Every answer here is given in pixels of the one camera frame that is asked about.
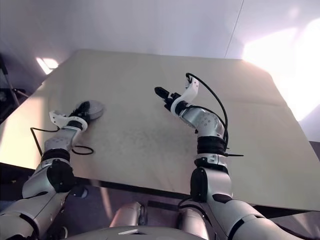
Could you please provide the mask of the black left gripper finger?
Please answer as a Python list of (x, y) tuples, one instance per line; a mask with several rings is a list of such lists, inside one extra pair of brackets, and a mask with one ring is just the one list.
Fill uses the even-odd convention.
[(89, 109), (91, 107), (90, 101), (82, 101), (79, 104), (76, 105), (75, 111), (78, 112), (89, 112)]

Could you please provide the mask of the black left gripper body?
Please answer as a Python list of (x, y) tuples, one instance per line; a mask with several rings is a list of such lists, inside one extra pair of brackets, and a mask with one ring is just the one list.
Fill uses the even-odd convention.
[(90, 119), (89, 113), (87, 111), (83, 111), (83, 110), (79, 110), (79, 109), (75, 109), (71, 113), (71, 116), (72, 117), (82, 118), (83, 120), (89, 120)]

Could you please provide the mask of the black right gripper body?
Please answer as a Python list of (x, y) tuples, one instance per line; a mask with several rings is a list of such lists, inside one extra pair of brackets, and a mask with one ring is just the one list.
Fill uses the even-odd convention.
[(178, 99), (180, 96), (181, 96), (181, 95), (178, 94), (178, 93), (176, 93), (176, 92), (175, 92), (175, 93), (171, 93), (171, 94), (168, 96), (169, 100), (168, 100), (168, 102), (165, 102), (164, 107), (165, 107), (168, 111), (170, 111), (173, 102), (174, 102), (176, 99)]

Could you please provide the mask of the silver finned rotor disc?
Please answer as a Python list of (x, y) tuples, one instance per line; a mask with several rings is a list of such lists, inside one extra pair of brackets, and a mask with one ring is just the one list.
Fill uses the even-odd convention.
[(84, 102), (87, 112), (91, 115), (104, 111), (104, 105), (97, 100), (87, 100)]

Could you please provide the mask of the black tripod stand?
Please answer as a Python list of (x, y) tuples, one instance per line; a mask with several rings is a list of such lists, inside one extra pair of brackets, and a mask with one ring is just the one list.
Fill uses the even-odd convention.
[(20, 105), (19, 101), (23, 97), (17, 96), (14, 87), (8, 79), (8, 70), (0, 54), (0, 123), (8, 118)]

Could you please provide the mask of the grey table caster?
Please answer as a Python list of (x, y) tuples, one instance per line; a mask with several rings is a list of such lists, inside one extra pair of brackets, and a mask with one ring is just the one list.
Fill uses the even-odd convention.
[(83, 185), (77, 185), (70, 191), (70, 194), (74, 197), (84, 199), (88, 196), (88, 189)]

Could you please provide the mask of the silver left robot leg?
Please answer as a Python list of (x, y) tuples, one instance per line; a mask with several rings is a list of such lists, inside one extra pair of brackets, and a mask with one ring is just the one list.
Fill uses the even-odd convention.
[(147, 208), (135, 201), (120, 207), (109, 227), (146, 226), (148, 224)]

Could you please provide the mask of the silver robot leg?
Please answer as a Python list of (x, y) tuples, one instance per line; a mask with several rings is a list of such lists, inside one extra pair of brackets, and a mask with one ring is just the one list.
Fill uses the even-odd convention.
[(120, 207), (109, 227), (146, 226), (148, 224), (147, 208), (135, 201)]
[(202, 216), (190, 208), (179, 211), (176, 228), (205, 240), (210, 239), (206, 223)]

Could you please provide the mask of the silver right robot leg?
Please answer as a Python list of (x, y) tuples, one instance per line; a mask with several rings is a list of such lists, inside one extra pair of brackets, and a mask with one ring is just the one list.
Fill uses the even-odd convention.
[(206, 223), (202, 216), (190, 208), (179, 211), (176, 228), (205, 240), (210, 239)]

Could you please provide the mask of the grey robot torso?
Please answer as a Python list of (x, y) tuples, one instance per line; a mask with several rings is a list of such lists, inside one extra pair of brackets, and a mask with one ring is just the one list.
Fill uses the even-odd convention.
[(147, 237), (151, 240), (156, 240), (158, 237), (170, 237), (177, 239), (177, 236), (180, 233), (180, 230), (169, 227), (120, 226), (93, 230), (69, 236), (62, 240), (120, 240), (134, 236)]

